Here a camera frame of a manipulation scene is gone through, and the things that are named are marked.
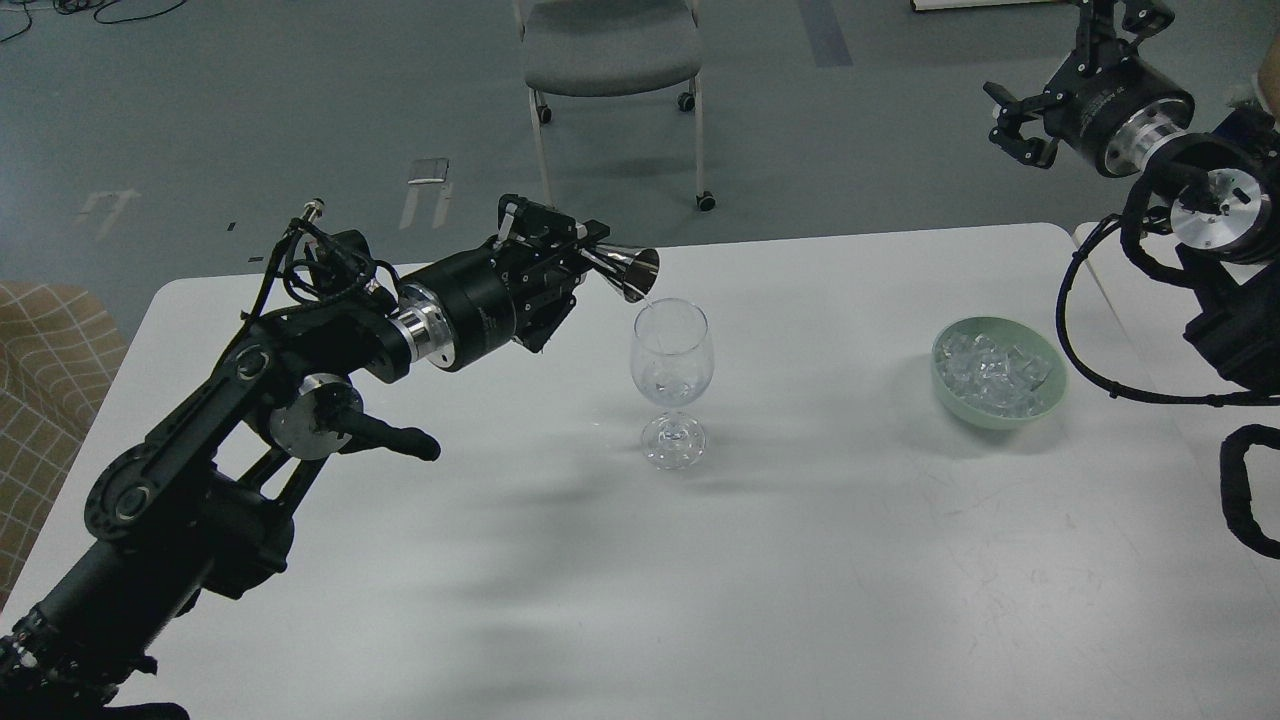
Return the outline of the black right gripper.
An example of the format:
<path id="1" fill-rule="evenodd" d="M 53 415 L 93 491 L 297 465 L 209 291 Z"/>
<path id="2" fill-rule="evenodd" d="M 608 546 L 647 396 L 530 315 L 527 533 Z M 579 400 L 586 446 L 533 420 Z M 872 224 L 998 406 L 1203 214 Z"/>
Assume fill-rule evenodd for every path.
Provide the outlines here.
<path id="1" fill-rule="evenodd" d="M 1147 38 L 1167 29 L 1174 10 L 1164 1 L 1071 1 L 1078 12 L 1068 60 L 1039 94 L 1016 99 L 996 82 L 982 85 L 995 102 L 992 145 L 1025 167 L 1053 165 L 1059 140 L 1103 177 L 1140 169 L 1137 136 L 1149 122 L 1185 129 L 1196 101 L 1181 86 L 1139 58 Z M 1025 136 L 1023 126 L 1043 120 L 1050 138 Z"/>

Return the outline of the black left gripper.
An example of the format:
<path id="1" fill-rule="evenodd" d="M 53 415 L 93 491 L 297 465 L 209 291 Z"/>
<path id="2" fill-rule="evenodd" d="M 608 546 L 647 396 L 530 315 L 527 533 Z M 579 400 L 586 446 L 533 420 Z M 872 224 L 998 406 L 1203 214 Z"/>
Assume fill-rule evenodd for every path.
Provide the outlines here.
<path id="1" fill-rule="evenodd" d="M 412 361 L 457 372 L 509 342 L 538 354 L 576 307 L 581 270 L 605 268 L 604 223 L 517 193 L 497 213 L 495 240 L 401 277 L 396 322 Z"/>

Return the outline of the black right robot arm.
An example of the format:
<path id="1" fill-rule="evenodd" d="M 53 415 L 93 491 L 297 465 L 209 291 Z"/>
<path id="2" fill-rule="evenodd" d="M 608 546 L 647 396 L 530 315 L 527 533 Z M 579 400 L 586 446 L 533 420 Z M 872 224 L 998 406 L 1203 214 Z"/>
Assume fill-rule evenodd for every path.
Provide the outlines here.
<path id="1" fill-rule="evenodd" d="M 1060 143 L 1105 178 L 1133 177 L 1120 211 L 1073 254 L 1055 301 L 1066 360 L 1114 398 L 1156 405 L 1272 407 L 1279 392 L 1277 122 L 1260 106 L 1233 109 L 1194 132 L 1192 95 L 1139 54 L 1174 12 L 1161 1 L 1079 1 L 1074 44 L 1044 87 L 1016 97 L 987 82 L 988 140 L 1027 167 L 1053 165 Z M 1068 296 L 1100 243 L 1117 234 L 1130 264 L 1189 290 L 1199 311 L 1184 340 L 1225 380 L 1228 395 L 1180 396 L 1101 375 L 1075 352 Z"/>

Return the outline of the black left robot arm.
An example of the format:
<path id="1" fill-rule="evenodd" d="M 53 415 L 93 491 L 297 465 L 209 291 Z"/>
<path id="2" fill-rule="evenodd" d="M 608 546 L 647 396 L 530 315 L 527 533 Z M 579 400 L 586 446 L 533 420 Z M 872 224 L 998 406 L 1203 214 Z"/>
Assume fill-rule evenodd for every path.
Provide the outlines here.
<path id="1" fill-rule="evenodd" d="M 289 222 L 207 379 L 95 482 L 93 543 L 3 638 L 5 719 L 186 717 L 113 700 L 156 673 L 148 647 L 202 592 L 237 600 L 285 570 L 326 460 L 440 457 L 425 430 L 366 414 L 356 372 L 389 384 L 424 360 L 457 372 L 511 342 L 538 352 L 590 273 L 636 302 L 659 266 L 654 250 L 609 250 L 603 222 L 507 193 L 479 247 L 402 275 L 360 232 L 320 229 L 323 211 L 315 199 Z"/>

